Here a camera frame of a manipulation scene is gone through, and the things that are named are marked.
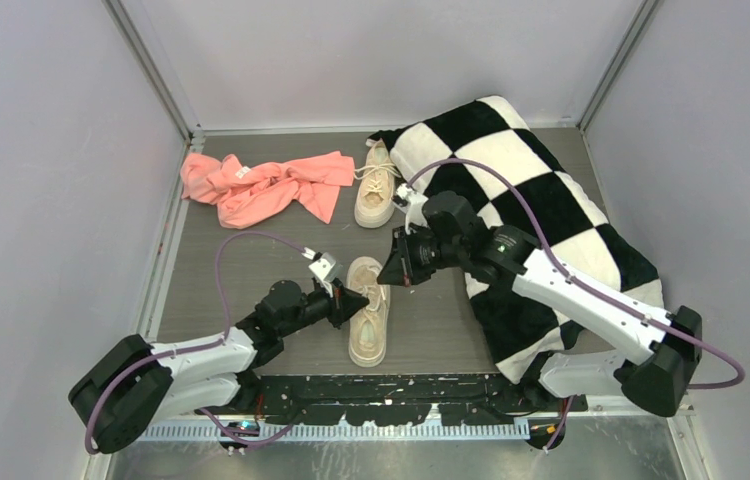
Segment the beige sneaker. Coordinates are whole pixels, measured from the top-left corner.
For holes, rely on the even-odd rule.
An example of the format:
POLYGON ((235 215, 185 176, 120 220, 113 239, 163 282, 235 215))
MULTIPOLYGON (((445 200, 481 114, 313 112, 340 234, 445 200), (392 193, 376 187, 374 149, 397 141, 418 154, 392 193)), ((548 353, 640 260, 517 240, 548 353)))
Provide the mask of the beige sneaker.
POLYGON ((359 182, 354 217, 359 226, 376 229, 384 226, 393 215, 392 197, 401 173, 383 141, 369 142, 368 145, 365 163, 354 173, 359 182))
POLYGON ((389 286, 377 281, 381 270, 378 260, 361 256, 351 263, 347 273, 347 287, 369 301, 349 321, 349 355, 364 368, 379 365, 386 354, 391 292, 389 286))

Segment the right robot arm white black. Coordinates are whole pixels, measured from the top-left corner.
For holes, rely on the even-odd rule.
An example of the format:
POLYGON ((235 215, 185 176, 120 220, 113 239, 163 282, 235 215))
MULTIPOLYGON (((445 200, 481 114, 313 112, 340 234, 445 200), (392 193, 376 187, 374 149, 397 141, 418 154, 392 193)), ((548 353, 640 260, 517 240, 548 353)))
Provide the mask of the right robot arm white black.
POLYGON ((666 330, 700 339, 697 312, 680 307, 671 313, 615 291, 550 259, 535 237, 516 227, 487 227, 469 202, 451 191, 427 198, 402 184, 393 202, 406 220, 393 230, 379 284, 410 287, 439 270, 459 268, 491 291, 506 290, 552 308, 611 345, 604 353, 553 355, 521 385, 528 406, 542 411, 562 397, 622 395, 657 416, 677 413, 701 349, 666 330))

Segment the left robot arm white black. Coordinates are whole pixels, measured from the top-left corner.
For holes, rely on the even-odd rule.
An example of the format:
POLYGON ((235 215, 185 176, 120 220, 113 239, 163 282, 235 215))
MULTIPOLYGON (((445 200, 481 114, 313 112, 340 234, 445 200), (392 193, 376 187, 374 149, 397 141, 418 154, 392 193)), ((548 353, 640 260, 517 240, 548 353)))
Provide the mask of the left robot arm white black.
POLYGON ((286 337, 322 320, 339 328, 368 304, 339 280, 308 294, 282 280, 219 334, 177 343, 122 338, 68 394, 88 453, 118 452, 152 424, 201 408, 249 412, 258 398, 255 371, 283 351, 286 337))

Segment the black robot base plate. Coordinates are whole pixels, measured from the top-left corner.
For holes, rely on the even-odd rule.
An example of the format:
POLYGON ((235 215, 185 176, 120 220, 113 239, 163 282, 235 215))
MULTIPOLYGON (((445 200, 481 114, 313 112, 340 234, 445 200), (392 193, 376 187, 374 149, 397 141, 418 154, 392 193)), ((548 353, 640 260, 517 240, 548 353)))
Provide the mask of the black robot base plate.
POLYGON ((278 425, 419 425, 439 415, 447 426, 481 426, 532 414, 555 420, 563 402, 500 374, 264 375, 244 398, 209 411, 278 425))

